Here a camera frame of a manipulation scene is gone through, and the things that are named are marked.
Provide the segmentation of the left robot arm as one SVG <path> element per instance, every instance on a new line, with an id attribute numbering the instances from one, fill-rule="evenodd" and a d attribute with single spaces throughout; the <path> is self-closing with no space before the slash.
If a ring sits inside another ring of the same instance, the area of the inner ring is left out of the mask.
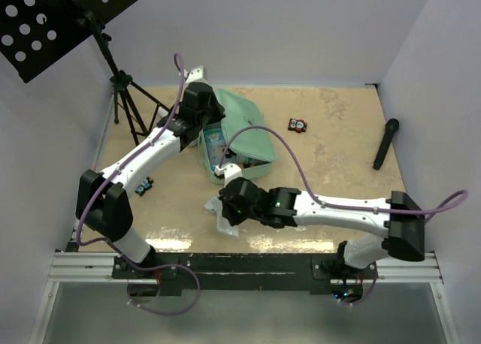
<path id="1" fill-rule="evenodd" d="M 133 228 L 129 198 L 140 184 L 168 159 L 182 152 L 208 124 L 224 117 L 213 88 L 202 82 L 189 83 L 169 115 L 162 119 L 129 154 L 101 172 L 85 171 L 80 177 L 75 216 L 79 220 L 76 241 L 83 242 L 84 225 L 100 233 L 100 241 L 126 256 L 129 269 L 139 278 L 156 269 L 154 249 Z"/>

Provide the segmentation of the mint green medicine case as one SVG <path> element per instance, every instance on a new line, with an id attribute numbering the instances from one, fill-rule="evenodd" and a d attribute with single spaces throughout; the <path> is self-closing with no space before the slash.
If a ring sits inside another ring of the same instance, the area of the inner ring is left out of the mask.
<path id="1" fill-rule="evenodd" d="M 221 128 L 226 144 L 230 144 L 224 158 L 226 164 L 239 165 L 247 179 L 267 176 L 271 172 L 272 163 L 277 160 L 277 153 L 269 133 L 260 129 L 265 121 L 259 107 L 247 98 L 225 89 L 218 89 L 216 97 L 225 109 L 225 117 L 220 122 L 209 124 L 198 136 L 200 161 L 207 169 L 210 181 L 217 185 L 223 184 L 223 180 L 211 170 L 208 161 L 204 130 L 211 128 Z"/>

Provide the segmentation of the blue plaster packet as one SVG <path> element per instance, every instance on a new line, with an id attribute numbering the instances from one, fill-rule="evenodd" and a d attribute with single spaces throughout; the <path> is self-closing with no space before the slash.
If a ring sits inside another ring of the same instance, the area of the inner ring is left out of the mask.
<path id="1" fill-rule="evenodd" d="M 204 130 L 205 146 L 211 170 L 220 163 L 225 149 L 225 138 L 221 128 L 211 128 Z"/>

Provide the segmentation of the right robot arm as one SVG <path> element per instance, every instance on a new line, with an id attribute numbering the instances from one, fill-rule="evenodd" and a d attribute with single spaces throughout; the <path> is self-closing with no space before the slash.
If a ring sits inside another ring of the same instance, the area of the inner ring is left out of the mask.
<path id="1" fill-rule="evenodd" d="M 333 198 L 294 188 L 265 191 L 238 177 L 219 191 L 222 217 L 236 226 L 247 219 L 275 229 L 326 225 L 361 231 L 364 236 L 342 242 L 331 269 L 345 279 L 384 258 L 408 262 L 425 259 L 425 217 L 404 192 L 370 199 L 359 210 L 356 199 Z"/>

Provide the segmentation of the small clear plaster bag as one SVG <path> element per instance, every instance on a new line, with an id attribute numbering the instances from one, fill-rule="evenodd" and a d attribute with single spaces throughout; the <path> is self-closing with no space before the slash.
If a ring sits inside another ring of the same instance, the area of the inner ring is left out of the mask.
<path id="1" fill-rule="evenodd" d="M 204 208 L 206 211 L 216 215 L 222 212 L 222 202 L 218 197 L 212 197 L 204 205 Z"/>

